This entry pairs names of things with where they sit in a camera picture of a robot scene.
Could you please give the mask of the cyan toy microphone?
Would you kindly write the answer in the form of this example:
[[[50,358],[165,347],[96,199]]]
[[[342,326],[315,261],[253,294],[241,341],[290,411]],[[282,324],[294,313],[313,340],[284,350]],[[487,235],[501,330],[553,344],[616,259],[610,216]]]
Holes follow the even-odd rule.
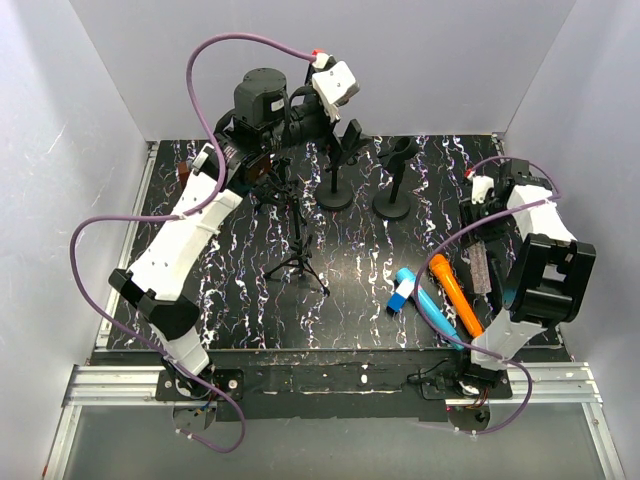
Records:
[[[408,268],[401,268],[395,275],[396,286],[399,282],[405,279],[410,279],[415,284],[416,275]],[[447,318],[441,312],[440,308],[421,286],[418,287],[417,295],[414,295],[412,292],[410,298],[413,298],[414,303],[422,308],[429,321],[436,327],[439,333],[444,334],[446,337],[460,340],[460,337],[455,328],[449,323]]]

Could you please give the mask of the shock mount tripod stand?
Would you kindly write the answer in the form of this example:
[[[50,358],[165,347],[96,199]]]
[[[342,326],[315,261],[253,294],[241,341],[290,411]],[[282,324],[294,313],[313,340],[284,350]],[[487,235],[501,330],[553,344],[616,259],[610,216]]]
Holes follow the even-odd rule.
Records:
[[[285,205],[287,206],[288,212],[291,214],[291,225],[293,228],[294,240],[291,242],[289,248],[292,253],[277,266],[266,271],[263,274],[263,278],[265,280],[271,280],[273,274],[277,271],[284,268],[293,268],[296,275],[305,276],[306,274],[310,274],[320,284],[323,294],[325,296],[329,296],[329,288],[323,284],[319,275],[310,263],[312,258],[311,245],[313,235],[308,233],[306,230],[307,221],[303,218],[299,197],[295,193],[287,193],[283,194],[283,199],[286,200]]]

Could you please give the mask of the glitter silver microphone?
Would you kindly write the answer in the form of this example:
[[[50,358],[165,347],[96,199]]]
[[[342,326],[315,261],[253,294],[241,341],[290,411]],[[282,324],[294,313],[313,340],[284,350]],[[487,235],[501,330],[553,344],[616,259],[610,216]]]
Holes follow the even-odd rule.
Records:
[[[486,246],[478,241],[468,248],[473,291],[486,295],[492,290]]]

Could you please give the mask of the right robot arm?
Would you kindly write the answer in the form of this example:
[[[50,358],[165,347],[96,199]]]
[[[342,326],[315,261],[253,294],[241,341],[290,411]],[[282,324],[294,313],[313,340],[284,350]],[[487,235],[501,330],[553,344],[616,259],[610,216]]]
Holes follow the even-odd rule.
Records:
[[[461,245],[473,287],[493,302],[494,319],[452,373],[454,389],[475,397],[495,388],[507,363],[535,336],[577,316],[596,259],[563,224],[559,196],[545,174],[505,159],[496,176],[468,170],[460,203]]]

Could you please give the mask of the round base stand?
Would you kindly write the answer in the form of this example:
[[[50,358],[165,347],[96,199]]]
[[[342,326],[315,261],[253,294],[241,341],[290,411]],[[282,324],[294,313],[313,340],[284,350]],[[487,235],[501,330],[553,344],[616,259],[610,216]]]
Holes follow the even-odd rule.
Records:
[[[314,198],[320,208],[327,211],[341,211],[349,207],[354,199],[353,190],[339,179],[339,171],[343,165],[353,159],[352,154],[337,151],[330,156],[325,171],[330,175],[316,187]]]
[[[390,187],[379,191],[373,198],[372,209],[384,220],[402,220],[410,212],[409,196],[400,191],[407,162],[419,151],[419,146],[410,137],[397,137],[390,141],[386,150],[381,150],[378,159],[383,169],[392,176]]]

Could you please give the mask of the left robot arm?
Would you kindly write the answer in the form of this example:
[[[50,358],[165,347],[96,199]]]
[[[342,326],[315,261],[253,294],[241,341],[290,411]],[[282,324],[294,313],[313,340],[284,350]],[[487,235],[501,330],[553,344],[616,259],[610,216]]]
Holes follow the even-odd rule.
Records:
[[[183,294],[193,264],[249,193],[278,197],[272,182],[279,151],[318,140],[335,173],[365,145],[357,121],[342,137],[334,132],[340,107],[358,90],[346,62],[334,59],[312,63],[294,92],[277,69],[246,73],[234,90],[233,108],[193,160],[169,219],[133,264],[111,273],[110,286],[151,325],[188,398],[203,399],[213,386],[206,370],[211,362],[196,332],[200,311]]]

